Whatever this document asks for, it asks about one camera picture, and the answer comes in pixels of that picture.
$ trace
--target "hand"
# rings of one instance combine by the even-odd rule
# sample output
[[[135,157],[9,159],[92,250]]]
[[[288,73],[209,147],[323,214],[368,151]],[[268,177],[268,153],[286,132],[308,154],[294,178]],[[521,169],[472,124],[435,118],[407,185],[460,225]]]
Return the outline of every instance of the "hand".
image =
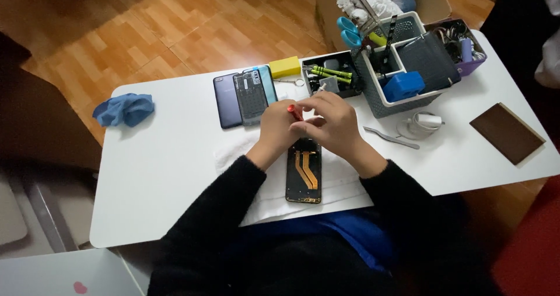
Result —
[[[246,156],[263,171],[300,138],[299,132],[290,131],[290,125],[296,121],[288,112],[288,106],[291,104],[296,102],[291,99],[275,102],[260,118],[259,141]]]
[[[356,112],[344,99],[332,92],[318,92],[313,97],[298,101],[304,111],[315,109],[323,118],[295,122],[291,130],[300,131],[326,149],[346,159],[362,178],[381,173],[387,160],[364,141],[358,130]]]

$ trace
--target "pink heart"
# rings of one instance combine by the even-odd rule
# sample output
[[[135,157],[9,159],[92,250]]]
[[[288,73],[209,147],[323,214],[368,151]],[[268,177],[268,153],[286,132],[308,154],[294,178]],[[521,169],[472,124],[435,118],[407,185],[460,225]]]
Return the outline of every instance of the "pink heart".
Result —
[[[76,292],[76,294],[85,294],[88,292],[88,288],[85,287],[82,282],[75,282],[74,291]]]

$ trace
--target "yellow sponge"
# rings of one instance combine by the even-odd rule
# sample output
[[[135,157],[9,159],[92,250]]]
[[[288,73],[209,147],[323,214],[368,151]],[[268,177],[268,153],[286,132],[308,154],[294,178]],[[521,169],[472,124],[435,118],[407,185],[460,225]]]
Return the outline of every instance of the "yellow sponge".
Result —
[[[297,75],[301,70],[298,57],[272,61],[268,64],[270,65],[272,78],[283,78],[284,76]]]

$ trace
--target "white fabric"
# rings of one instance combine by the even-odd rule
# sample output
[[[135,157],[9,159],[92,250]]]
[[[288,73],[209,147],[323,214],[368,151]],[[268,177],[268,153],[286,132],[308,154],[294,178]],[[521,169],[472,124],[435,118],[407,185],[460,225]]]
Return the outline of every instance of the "white fabric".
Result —
[[[245,155],[259,139],[253,132],[241,140],[214,152],[216,172],[222,174],[241,155]],[[322,200],[320,204],[303,204],[286,201],[287,153],[270,166],[267,178],[257,192],[240,226],[254,224],[263,219],[281,216],[325,205],[366,193],[359,181],[358,173],[347,161],[326,149],[322,149]]]
[[[546,0],[550,12],[560,16],[560,0]],[[542,45],[542,61],[535,79],[543,86],[560,88],[560,30]]]
[[[366,0],[375,14],[380,18],[388,18],[393,15],[400,15],[403,11],[391,0]],[[357,19],[358,25],[364,24],[368,20],[368,13],[362,9],[358,0],[338,0],[337,5],[350,18]]]

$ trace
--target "blue scissors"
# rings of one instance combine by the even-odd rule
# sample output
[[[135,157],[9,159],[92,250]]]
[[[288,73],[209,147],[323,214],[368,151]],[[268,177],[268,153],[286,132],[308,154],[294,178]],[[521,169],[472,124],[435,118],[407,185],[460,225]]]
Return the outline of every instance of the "blue scissors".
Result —
[[[342,41],[346,43],[348,48],[359,48],[362,45],[362,38],[360,31],[354,23],[346,17],[339,17],[337,19],[337,26],[340,29],[340,36]]]

